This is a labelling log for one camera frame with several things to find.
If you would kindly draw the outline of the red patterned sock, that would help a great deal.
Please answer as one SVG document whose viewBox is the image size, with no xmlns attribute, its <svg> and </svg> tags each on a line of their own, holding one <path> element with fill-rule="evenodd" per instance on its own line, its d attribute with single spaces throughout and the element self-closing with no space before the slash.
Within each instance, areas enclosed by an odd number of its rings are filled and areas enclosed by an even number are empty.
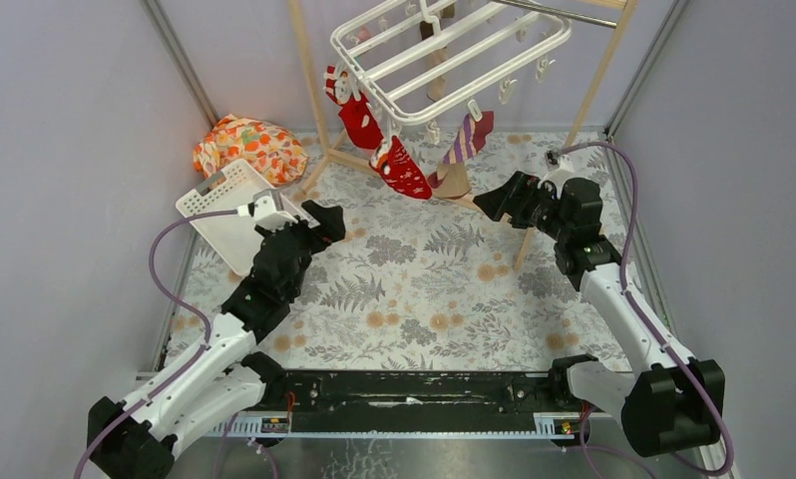
<svg viewBox="0 0 796 479">
<path fill-rule="evenodd" d="M 423 172 L 396 136 L 381 142 L 370 158 L 369 167 L 400 195 L 417 200 L 429 200 L 433 196 Z"/>
</svg>

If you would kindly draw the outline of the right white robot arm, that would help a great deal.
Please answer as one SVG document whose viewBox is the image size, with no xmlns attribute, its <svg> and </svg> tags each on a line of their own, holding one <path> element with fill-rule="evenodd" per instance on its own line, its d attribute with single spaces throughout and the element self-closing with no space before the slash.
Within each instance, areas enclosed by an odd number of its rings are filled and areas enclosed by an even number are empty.
<svg viewBox="0 0 796 479">
<path fill-rule="evenodd" d="M 516 172 L 473 202 L 494 222 L 535 228 L 554 241 L 558 269 L 596 309 L 631 367 L 623 375 L 585 356 L 560 359 L 547 385 L 553 406 L 563 411 L 583 401 L 596 406 L 643 457 L 720 440 L 724 372 L 716 361 L 697 359 L 675 340 L 626 279 L 621 254 L 601 232 L 597 183 Z"/>
</svg>

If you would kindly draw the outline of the red santa sock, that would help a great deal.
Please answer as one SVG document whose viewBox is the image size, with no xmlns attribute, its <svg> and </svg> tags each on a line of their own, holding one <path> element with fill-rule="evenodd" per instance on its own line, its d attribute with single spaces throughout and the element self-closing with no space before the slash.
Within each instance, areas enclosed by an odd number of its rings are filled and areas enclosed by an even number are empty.
<svg viewBox="0 0 796 479">
<path fill-rule="evenodd" d="M 338 117 L 351 143 L 361 150 L 376 150 L 383 135 L 356 78 L 343 65 L 329 65 L 323 78 L 324 92 L 339 108 Z"/>
</svg>

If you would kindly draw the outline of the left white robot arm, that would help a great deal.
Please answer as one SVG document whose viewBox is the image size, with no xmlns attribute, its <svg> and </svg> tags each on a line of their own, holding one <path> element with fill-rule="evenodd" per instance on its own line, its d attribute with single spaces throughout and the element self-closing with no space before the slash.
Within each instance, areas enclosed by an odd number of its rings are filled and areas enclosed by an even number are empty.
<svg viewBox="0 0 796 479">
<path fill-rule="evenodd" d="M 250 272 L 176 361 L 124 399 L 104 396 L 94 404 L 76 477 L 93 463 L 110 478 L 165 478 L 224 419 L 281 403 L 285 386 L 256 365 L 256 348 L 289 315 L 313 257 L 346 236 L 342 207 L 301 206 L 304 216 L 273 199 L 234 209 L 262 237 Z"/>
</svg>

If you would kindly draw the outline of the white clip sock hanger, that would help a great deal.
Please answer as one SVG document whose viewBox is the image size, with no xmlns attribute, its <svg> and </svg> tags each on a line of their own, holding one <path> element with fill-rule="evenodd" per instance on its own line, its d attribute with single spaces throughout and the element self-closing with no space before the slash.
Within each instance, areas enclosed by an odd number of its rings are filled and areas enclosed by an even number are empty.
<svg viewBox="0 0 796 479">
<path fill-rule="evenodd" d="M 490 95 L 512 103 L 524 76 L 542 82 L 573 35 L 571 18 L 535 2 L 467 1 L 448 19 L 453 5 L 383 1 L 331 33 L 341 71 L 390 128 L 422 125 L 438 139 L 452 110 L 478 120 Z"/>
</svg>

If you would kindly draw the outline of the pink brown sock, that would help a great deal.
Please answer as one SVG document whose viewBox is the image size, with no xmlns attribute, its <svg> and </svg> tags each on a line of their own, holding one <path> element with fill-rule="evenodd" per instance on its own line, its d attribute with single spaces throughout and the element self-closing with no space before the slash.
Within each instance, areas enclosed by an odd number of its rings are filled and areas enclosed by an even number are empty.
<svg viewBox="0 0 796 479">
<path fill-rule="evenodd" d="M 472 115 L 464 118 L 452 146 L 436 170 L 427 177 L 434 197 L 458 199 L 470 192 L 466 163 L 483 150 L 487 137 L 494 130 L 494 124 L 493 111 L 483 111 L 479 120 Z"/>
</svg>

